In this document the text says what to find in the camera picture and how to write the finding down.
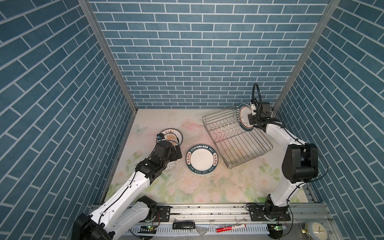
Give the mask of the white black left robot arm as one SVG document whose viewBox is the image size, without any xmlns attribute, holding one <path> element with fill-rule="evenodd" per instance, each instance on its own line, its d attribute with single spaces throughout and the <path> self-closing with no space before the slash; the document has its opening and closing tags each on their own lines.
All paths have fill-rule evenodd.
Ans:
<svg viewBox="0 0 384 240">
<path fill-rule="evenodd" d="M 135 224 L 153 220 L 157 202 L 138 195 L 163 173 L 168 163 L 182 157 L 179 145 L 166 140 L 157 142 L 150 156 L 136 165 L 135 172 L 112 197 L 89 215 L 76 218 L 71 238 L 117 240 Z"/>
</svg>

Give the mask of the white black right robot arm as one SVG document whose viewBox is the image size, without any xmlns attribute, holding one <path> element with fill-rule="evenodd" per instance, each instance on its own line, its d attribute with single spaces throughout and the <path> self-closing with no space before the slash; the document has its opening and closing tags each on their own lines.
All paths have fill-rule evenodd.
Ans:
<svg viewBox="0 0 384 240">
<path fill-rule="evenodd" d="M 267 196 L 263 209 L 265 218 L 274 221 L 289 213 L 289 202 L 294 193 L 318 176 L 318 148 L 315 144 L 300 140 L 278 119 L 272 118 L 271 113 L 264 110 L 266 105 L 255 99 L 251 100 L 252 113 L 248 115 L 248 119 L 251 125 L 265 131 L 286 151 L 281 167 L 284 177 L 274 192 Z"/>
</svg>

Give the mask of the rearmost plate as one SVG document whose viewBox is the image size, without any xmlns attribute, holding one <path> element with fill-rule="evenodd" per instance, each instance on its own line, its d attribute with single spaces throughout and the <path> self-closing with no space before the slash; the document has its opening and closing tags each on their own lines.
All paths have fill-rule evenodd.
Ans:
<svg viewBox="0 0 384 240">
<path fill-rule="evenodd" d="M 184 139 L 183 134 L 179 130 L 173 128 L 165 129 L 161 134 L 164 135 L 163 140 L 172 143 L 174 146 L 181 145 Z"/>
</svg>

